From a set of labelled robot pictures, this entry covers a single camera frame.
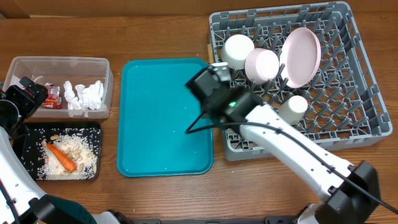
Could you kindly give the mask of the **white tissue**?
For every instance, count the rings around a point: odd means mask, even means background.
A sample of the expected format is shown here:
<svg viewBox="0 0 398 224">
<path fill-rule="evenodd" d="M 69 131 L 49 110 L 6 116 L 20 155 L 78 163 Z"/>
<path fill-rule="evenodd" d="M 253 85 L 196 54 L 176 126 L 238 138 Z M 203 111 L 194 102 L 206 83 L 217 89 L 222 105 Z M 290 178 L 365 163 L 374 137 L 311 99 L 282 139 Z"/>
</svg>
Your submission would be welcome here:
<svg viewBox="0 0 398 224">
<path fill-rule="evenodd" d="M 100 80 L 86 87 L 82 84 L 76 85 L 75 90 L 78 97 L 78 106 L 83 110 L 98 110 L 102 105 L 104 85 Z"/>
<path fill-rule="evenodd" d="M 75 93 L 73 91 L 73 87 L 72 87 L 72 84 L 70 83 L 70 81 L 66 81 L 63 84 L 63 87 L 65 90 L 64 97 L 68 103 L 68 109 L 69 110 L 79 110 L 80 105 L 78 102 L 78 97 L 75 96 Z"/>
</svg>

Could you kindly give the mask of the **black plastic tray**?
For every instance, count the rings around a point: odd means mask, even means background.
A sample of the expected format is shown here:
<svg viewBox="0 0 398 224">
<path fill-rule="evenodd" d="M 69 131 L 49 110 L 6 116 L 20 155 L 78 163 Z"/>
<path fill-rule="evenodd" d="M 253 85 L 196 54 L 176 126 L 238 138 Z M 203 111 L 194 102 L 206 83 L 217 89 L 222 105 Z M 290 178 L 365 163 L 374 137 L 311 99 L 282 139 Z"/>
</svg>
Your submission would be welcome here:
<svg viewBox="0 0 398 224">
<path fill-rule="evenodd" d="M 27 123 L 26 133 L 12 148 L 34 180 L 91 180 L 97 178 L 102 144 L 101 125 L 95 121 Z M 43 147 L 52 144 L 76 164 L 68 172 L 55 155 Z"/>
</svg>

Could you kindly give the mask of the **orange carrot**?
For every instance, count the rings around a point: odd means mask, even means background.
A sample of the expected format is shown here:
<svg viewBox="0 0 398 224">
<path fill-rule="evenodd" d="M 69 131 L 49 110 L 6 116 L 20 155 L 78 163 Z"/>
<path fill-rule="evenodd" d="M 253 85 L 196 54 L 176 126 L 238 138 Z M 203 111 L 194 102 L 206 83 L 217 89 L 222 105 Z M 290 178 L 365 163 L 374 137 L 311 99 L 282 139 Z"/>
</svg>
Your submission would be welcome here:
<svg viewBox="0 0 398 224">
<path fill-rule="evenodd" d="M 74 172 L 77 169 L 76 164 L 73 162 L 73 160 L 65 153 L 63 153 L 59 148 L 54 146 L 53 144 L 45 144 L 45 147 L 57 158 L 59 163 L 68 171 L 68 172 Z"/>
</svg>

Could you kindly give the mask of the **food scraps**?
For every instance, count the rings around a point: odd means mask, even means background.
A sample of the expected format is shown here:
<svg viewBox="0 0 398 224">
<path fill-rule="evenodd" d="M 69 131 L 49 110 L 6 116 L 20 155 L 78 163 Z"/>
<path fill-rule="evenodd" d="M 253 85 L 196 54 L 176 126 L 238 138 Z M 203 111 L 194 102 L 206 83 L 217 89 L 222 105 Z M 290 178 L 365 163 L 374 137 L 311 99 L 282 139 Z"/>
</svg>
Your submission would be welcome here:
<svg viewBox="0 0 398 224">
<path fill-rule="evenodd" d="M 77 169 L 68 172 L 46 143 L 71 158 Z M 21 161 L 34 180 L 91 180 L 98 176 L 100 149 L 99 128 L 34 128 L 25 139 Z"/>
</svg>

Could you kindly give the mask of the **white paper cup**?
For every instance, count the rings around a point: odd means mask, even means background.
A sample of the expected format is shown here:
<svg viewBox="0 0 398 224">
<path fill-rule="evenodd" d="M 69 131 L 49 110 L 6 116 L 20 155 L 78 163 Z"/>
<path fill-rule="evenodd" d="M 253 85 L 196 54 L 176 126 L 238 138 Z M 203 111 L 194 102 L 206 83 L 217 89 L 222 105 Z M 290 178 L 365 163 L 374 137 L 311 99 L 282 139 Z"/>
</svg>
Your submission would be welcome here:
<svg viewBox="0 0 398 224">
<path fill-rule="evenodd" d="M 279 116 L 290 125 L 298 124 L 308 109 L 307 100 L 302 96 L 292 96 L 278 110 Z"/>
</svg>

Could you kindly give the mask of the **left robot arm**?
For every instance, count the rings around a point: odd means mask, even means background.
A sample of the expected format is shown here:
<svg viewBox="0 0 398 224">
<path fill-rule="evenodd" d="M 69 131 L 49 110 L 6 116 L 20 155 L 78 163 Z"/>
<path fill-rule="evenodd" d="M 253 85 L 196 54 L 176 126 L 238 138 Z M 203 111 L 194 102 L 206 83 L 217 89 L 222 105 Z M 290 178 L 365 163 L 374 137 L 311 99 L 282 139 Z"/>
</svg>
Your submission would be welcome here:
<svg viewBox="0 0 398 224">
<path fill-rule="evenodd" d="M 92 215 L 77 202 L 46 194 L 29 175 L 11 146 L 25 134 L 24 120 L 48 97 L 27 77 L 1 91 L 1 223 L 119 223 L 110 212 Z"/>
</svg>

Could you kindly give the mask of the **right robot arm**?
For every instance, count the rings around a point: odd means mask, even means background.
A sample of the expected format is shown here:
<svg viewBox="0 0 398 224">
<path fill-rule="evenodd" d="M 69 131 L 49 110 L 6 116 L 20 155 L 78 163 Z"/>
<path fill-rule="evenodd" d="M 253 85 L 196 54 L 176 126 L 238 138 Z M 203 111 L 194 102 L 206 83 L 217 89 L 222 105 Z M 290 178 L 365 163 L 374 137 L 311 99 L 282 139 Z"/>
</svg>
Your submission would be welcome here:
<svg viewBox="0 0 398 224">
<path fill-rule="evenodd" d="M 377 171 L 358 166 L 315 144 L 286 123 L 246 88 L 230 88 L 227 68 L 201 69 L 185 86 L 200 102 L 213 127 L 231 128 L 264 147 L 292 169 L 317 195 L 290 223 L 365 223 L 382 204 Z"/>
</svg>

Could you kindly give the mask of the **red snack wrapper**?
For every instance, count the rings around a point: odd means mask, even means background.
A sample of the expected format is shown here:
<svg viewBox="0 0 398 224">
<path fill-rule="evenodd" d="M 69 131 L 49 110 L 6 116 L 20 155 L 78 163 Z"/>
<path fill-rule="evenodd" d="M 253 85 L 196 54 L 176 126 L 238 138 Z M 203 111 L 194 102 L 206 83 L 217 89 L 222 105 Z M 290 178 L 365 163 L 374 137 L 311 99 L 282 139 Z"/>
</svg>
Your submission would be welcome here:
<svg viewBox="0 0 398 224">
<path fill-rule="evenodd" d="M 62 98 L 60 96 L 60 87 L 52 83 L 46 83 L 44 85 L 48 90 L 48 97 L 42 103 L 42 106 L 51 109 L 61 109 L 62 108 Z"/>
</svg>

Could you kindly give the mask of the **grey dishwasher rack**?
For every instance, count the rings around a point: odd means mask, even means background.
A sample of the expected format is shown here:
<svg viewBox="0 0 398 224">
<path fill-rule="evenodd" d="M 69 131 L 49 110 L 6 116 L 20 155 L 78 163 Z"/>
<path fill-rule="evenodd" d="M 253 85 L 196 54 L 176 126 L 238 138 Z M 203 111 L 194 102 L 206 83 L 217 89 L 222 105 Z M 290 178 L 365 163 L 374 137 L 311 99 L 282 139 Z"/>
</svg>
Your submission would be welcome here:
<svg viewBox="0 0 398 224">
<path fill-rule="evenodd" d="M 306 99 L 308 109 L 298 131 L 333 151 L 367 147 L 390 135 L 392 122 L 364 49 L 350 6 L 343 1 L 215 12 L 209 18 L 210 52 L 221 61 L 221 49 L 235 34 L 257 47 L 281 54 L 289 34 L 310 29 L 318 37 L 322 59 L 314 78 L 300 88 L 277 76 L 262 85 L 233 70 L 230 87 L 244 87 L 278 108 L 289 98 Z"/>
</svg>

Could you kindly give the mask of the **pink bowl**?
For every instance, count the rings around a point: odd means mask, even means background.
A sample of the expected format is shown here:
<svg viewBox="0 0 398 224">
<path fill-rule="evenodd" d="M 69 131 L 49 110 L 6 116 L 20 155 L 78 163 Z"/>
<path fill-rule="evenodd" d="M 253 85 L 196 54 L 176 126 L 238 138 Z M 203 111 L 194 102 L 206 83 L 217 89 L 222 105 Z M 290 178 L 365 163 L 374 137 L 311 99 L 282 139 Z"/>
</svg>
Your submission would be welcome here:
<svg viewBox="0 0 398 224">
<path fill-rule="evenodd" d="M 279 67 L 277 55 L 271 50 L 261 48 L 250 51 L 244 64 L 247 78 L 257 85 L 274 79 L 279 72 Z"/>
</svg>

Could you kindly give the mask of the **clear plastic bin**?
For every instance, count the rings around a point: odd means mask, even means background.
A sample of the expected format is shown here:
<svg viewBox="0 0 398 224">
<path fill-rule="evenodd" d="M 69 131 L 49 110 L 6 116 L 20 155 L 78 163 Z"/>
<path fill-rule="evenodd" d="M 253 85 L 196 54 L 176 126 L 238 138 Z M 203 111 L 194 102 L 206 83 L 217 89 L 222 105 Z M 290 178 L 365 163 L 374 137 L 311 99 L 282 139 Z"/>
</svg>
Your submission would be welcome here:
<svg viewBox="0 0 398 224">
<path fill-rule="evenodd" d="M 44 85 L 51 83 L 60 87 L 62 107 L 50 109 L 40 107 L 33 115 L 35 118 L 88 118 L 106 119 L 109 117 L 113 94 L 114 76 L 109 61 L 94 57 L 58 57 L 58 56 L 20 56 L 13 59 L 9 67 L 3 90 L 11 85 L 20 85 L 22 77 Z M 64 98 L 63 84 L 70 81 L 72 86 L 82 84 L 86 87 L 101 81 L 103 97 L 97 110 L 68 110 Z"/>
</svg>

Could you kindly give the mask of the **teal serving tray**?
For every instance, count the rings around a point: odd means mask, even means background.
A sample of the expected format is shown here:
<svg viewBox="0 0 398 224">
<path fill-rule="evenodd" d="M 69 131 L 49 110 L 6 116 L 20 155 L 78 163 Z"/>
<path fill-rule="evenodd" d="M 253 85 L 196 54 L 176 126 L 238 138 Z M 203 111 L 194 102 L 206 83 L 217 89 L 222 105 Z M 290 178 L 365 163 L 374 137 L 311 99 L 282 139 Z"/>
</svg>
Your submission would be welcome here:
<svg viewBox="0 0 398 224">
<path fill-rule="evenodd" d="M 126 177 L 204 174 L 213 133 L 185 130 L 200 104 L 185 83 L 207 66 L 200 58 L 132 60 L 121 75 L 116 165 Z"/>
</svg>

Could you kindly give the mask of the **white bowl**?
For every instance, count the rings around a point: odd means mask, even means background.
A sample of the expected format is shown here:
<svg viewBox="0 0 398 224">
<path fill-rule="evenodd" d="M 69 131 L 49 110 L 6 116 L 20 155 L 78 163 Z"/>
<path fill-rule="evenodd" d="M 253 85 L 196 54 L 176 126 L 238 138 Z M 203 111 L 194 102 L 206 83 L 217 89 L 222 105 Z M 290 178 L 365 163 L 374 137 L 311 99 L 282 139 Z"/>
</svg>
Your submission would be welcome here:
<svg viewBox="0 0 398 224">
<path fill-rule="evenodd" d="M 245 35 L 232 35 L 226 40 L 221 49 L 221 59 L 226 62 L 230 68 L 244 69 L 246 58 L 254 50 L 253 41 Z"/>
</svg>

